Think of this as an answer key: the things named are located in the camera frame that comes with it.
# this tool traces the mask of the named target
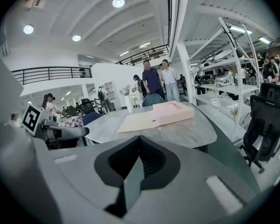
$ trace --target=ceiling light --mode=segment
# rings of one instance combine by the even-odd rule
[[[125,54],[127,54],[127,53],[129,53],[129,51],[126,51],[126,52],[120,54],[120,56],[123,56],[123,55],[125,55]]]
[[[268,41],[266,38],[263,38],[263,37],[260,37],[259,40],[264,42],[265,44],[270,44],[271,43],[270,41]]]
[[[119,8],[125,4],[124,0],[113,0],[112,5],[113,7]]]
[[[148,42],[148,43],[145,43],[145,44],[143,44],[143,45],[141,45],[141,46],[139,46],[140,48],[141,47],[145,47],[145,46],[147,46],[147,45],[149,45],[150,44],[150,42]]]
[[[78,42],[78,41],[81,40],[81,36],[80,35],[74,35],[72,39],[73,39],[74,42]]]
[[[244,29],[237,28],[237,27],[231,27],[230,30],[240,32],[240,33],[245,33]]]
[[[34,30],[34,28],[31,26],[31,25],[27,25],[27,26],[25,26],[24,27],[24,29],[23,29],[23,31],[24,31],[24,33],[26,33],[26,34],[31,34],[31,33],[33,33],[33,30]]]

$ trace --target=black railing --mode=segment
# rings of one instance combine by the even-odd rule
[[[172,19],[172,0],[168,0],[168,40],[167,40],[168,46],[169,46],[170,35],[171,35],[171,19]]]
[[[12,74],[22,84],[65,78],[92,78],[90,68],[70,66],[35,67],[14,70]]]
[[[160,58],[161,56],[168,55],[168,47],[167,45],[162,45],[159,47],[151,48],[145,51],[142,51],[136,55],[130,56],[124,60],[117,62],[116,64],[122,65],[136,65],[145,60],[153,60],[156,58]]]

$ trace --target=white shelf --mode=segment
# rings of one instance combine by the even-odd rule
[[[212,89],[212,90],[216,90],[216,91],[224,91],[224,92],[236,94],[236,95],[241,94],[241,90],[239,89],[239,86],[237,86],[238,89],[236,89],[236,86],[234,84],[222,86],[222,87],[216,87],[215,84],[203,84],[200,87],[206,88],[206,89]],[[248,85],[248,84],[243,85],[243,94],[249,93],[252,91],[256,91],[256,90],[258,90],[258,87],[255,85]]]
[[[219,110],[229,118],[231,118],[234,121],[234,117],[232,114],[230,114],[231,109],[238,108],[239,102],[234,101],[230,98],[220,98],[218,95],[214,94],[202,94],[202,95],[196,95],[196,99],[202,101],[203,103],[210,105],[214,107],[215,109]],[[251,112],[251,107],[242,104],[242,112],[241,117],[239,119],[239,124],[241,125],[244,121],[246,115]]]
[[[235,122],[234,120],[222,115],[222,113],[210,105],[200,105],[197,107],[201,110],[211,121],[213,121],[219,129],[231,140],[233,134],[235,134],[232,142],[242,140],[246,130],[240,126],[237,126],[234,133]]]
[[[234,63],[234,65],[236,65],[235,60],[236,60],[236,58],[230,58],[230,59],[222,60],[220,62],[213,63],[212,65],[205,66],[200,71],[211,70],[211,69],[214,69],[215,67],[224,67],[224,66],[228,66],[232,63]],[[250,62],[248,58],[243,58],[243,57],[239,58],[239,61],[241,63],[249,63]]]

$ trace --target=marble table top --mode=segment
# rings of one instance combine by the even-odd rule
[[[153,107],[134,108],[132,113],[129,113],[128,110],[113,111],[85,125],[90,130],[86,138],[98,143],[105,143],[122,138],[131,138],[135,135],[145,135],[153,139],[166,140],[190,148],[215,142],[217,134],[203,113],[188,102],[182,103],[194,108],[194,118],[152,129],[117,133],[127,115],[147,112],[152,110]]]

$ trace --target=chair backrest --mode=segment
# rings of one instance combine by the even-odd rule
[[[102,114],[92,112],[92,113],[87,114],[87,115],[82,117],[82,123],[85,126],[85,125],[91,123],[92,121],[98,119],[99,117],[102,117],[102,116],[103,116]]]
[[[66,113],[71,116],[76,116],[76,109],[71,105],[66,108]]]
[[[267,101],[264,97],[250,97],[251,122],[244,135],[244,145],[252,156],[256,149],[252,146],[259,135],[263,136],[258,160],[268,161],[275,155],[274,151],[280,138],[280,102]]]
[[[151,94],[145,96],[142,106],[152,106],[159,103],[164,103],[162,97],[159,94]]]
[[[83,110],[84,114],[95,112],[92,102],[89,99],[81,99],[80,107]]]

